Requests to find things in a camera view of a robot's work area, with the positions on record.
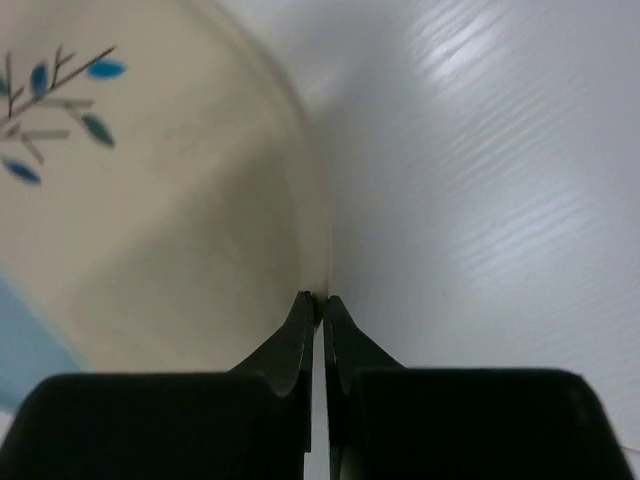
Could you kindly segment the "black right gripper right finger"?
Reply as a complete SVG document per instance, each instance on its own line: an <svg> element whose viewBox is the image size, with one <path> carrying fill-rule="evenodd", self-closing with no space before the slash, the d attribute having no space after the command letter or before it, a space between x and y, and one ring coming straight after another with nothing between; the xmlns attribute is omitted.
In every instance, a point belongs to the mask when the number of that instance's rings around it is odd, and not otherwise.
<svg viewBox="0 0 640 480"><path fill-rule="evenodd" d="M599 398L558 369L409 368L331 297L323 315L334 479L629 479Z"/></svg>

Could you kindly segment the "cream and blue plate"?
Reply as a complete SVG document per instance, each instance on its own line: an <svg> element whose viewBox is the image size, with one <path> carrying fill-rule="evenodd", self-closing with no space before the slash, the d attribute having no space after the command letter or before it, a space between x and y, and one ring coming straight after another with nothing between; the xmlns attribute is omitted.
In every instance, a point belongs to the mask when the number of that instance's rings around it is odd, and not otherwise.
<svg viewBox="0 0 640 480"><path fill-rule="evenodd" d="M216 1L1 5L1 408L79 370L226 370L324 296L290 83Z"/></svg>

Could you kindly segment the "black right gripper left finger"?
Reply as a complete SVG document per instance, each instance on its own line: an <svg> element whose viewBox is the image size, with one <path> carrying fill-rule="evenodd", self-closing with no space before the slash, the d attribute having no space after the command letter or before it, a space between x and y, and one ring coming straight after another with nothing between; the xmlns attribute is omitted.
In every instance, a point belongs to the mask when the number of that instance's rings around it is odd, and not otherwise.
<svg viewBox="0 0 640 480"><path fill-rule="evenodd" d="M9 431L13 479L300 479L311 449L317 304L227 372L65 374Z"/></svg>

